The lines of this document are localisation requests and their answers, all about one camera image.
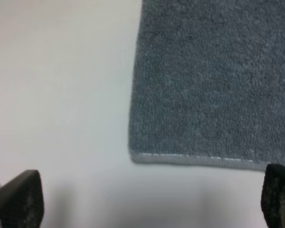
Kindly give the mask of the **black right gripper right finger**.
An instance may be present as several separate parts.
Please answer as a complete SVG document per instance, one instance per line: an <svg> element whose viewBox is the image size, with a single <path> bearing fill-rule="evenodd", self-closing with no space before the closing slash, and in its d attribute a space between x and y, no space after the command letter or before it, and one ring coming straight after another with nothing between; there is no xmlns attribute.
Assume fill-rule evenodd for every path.
<svg viewBox="0 0 285 228"><path fill-rule="evenodd" d="M285 166L267 165L261 194L261 209L269 228L285 228Z"/></svg>

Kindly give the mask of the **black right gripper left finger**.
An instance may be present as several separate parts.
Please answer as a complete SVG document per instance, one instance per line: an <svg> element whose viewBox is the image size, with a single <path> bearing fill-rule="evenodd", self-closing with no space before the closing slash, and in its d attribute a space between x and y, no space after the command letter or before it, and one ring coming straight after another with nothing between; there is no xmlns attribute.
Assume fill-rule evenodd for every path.
<svg viewBox="0 0 285 228"><path fill-rule="evenodd" d="M39 228L43 216L39 171L26 170L0 187L0 228Z"/></svg>

